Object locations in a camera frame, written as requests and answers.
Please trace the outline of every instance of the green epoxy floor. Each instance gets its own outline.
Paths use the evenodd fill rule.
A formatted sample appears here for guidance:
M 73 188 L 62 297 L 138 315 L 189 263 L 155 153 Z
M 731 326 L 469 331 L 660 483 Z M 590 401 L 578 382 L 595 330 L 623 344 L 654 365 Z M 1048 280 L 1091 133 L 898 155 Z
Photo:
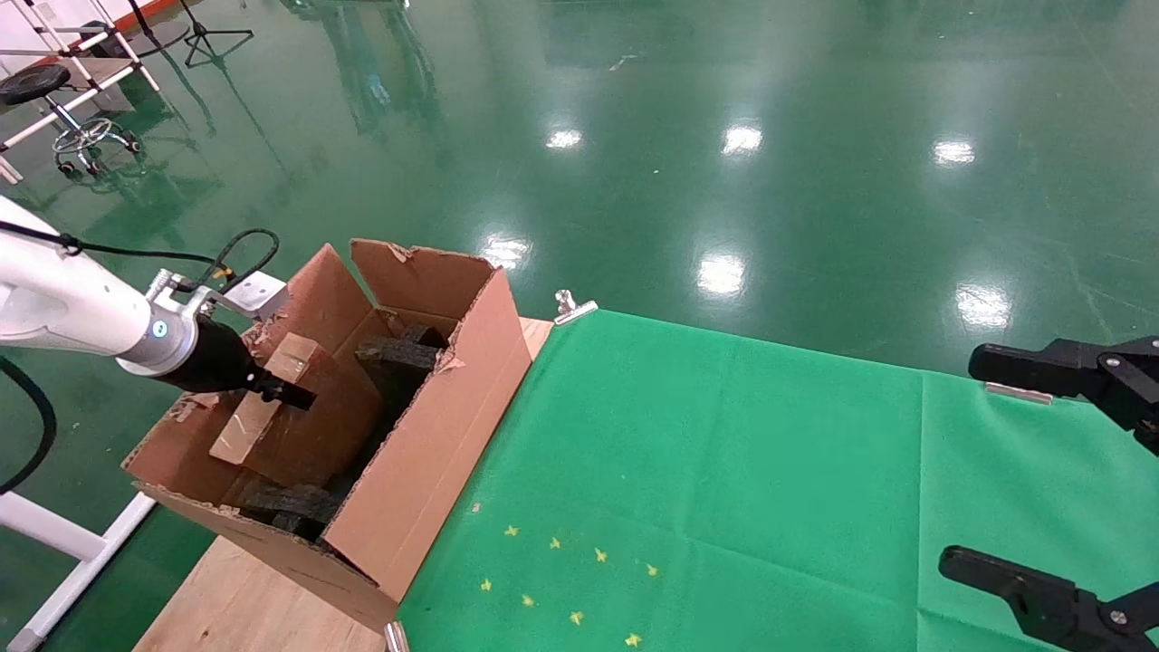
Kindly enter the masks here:
M 282 276 L 351 236 L 483 252 L 512 268 L 532 316 L 570 287 L 953 374 L 984 342 L 1159 332 L 1159 3 L 415 0 L 409 22 L 386 1 L 196 10 L 257 36 L 227 75 L 147 59 L 175 110 L 127 89 L 137 110 L 117 119 L 144 140 L 140 164 L 110 148 L 116 174 L 70 182 L 38 138 L 10 152 L 27 181 L 0 192 L 122 246 L 212 252 L 275 228 Z M 141 287 L 156 270 L 102 259 Z M 107 360 L 13 358 L 63 424 L 22 493 L 102 529 L 132 496 L 119 461 L 176 393 Z M 7 475 L 36 422 L 12 387 L 0 406 Z M 210 541 L 155 514 L 49 650 L 131 649 Z M 0 638 L 70 566 L 0 533 Z

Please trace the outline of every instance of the green tablecloth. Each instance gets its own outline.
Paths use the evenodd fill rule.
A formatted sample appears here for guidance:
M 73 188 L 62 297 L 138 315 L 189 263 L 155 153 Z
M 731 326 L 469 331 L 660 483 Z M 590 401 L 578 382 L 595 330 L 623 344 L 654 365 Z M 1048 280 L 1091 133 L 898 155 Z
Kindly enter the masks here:
M 1035 650 L 946 545 L 1110 599 L 1159 580 L 1156 533 L 1159 462 L 1089 405 L 600 310 L 552 335 L 401 617 L 416 652 Z

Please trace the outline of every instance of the black stool seat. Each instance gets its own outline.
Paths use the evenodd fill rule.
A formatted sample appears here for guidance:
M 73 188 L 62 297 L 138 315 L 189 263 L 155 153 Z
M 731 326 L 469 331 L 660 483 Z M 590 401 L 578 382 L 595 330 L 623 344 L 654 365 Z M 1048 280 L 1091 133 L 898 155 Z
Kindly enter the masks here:
M 68 81 L 68 68 L 48 64 L 24 68 L 0 81 L 0 104 L 14 107 L 44 97 Z

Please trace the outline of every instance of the white robotic arm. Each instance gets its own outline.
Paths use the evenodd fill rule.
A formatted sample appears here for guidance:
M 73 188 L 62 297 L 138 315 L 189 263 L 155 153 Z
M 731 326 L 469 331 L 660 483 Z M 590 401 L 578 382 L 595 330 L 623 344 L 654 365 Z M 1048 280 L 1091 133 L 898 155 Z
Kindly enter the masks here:
M 0 346 L 114 357 L 126 372 L 187 391 L 247 389 L 309 409 L 313 394 L 267 373 L 211 318 L 219 303 L 265 318 L 289 299 L 285 283 L 254 271 L 243 286 L 225 294 L 201 286 L 180 303 L 174 291 L 189 280 L 177 273 L 162 269 L 143 294 L 83 252 L 28 230 L 59 235 L 0 197 Z
M 58 235 L 0 197 L 0 221 Z M 121 356 L 148 330 L 145 295 L 85 254 L 0 232 L 0 345 Z

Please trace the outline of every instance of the cardboard box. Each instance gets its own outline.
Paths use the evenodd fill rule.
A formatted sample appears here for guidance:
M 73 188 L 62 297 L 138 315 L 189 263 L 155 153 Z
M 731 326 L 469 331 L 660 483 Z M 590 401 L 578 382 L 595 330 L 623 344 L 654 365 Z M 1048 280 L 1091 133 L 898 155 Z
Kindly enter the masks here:
M 291 299 L 282 312 L 245 335 L 260 362 L 293 334 L 333 356 L 333 367 L 342 374 L 362 374 L 353 357 L 358 345 L 398 336 L 413 322 L 433 325 L 451 346 L 322 534 L 328 549 L 239 514 L 239 497 L 258 474 L 211 456 L 210 449 L 242 395 L 182 396 L 124 468 L 158 503 L 381 631 L 394 618 L 531 357 L 506 274 L 486 259 L 371 240 L 352 241 L 351 257 L 374 303 L 327 244 L 290 280 Z M 352 415 L 351 422 L 365 424 L 365 415 Z M 347 439 L 365 440 L 366 431 L 330 424 L 325 437 L 345 445 Z

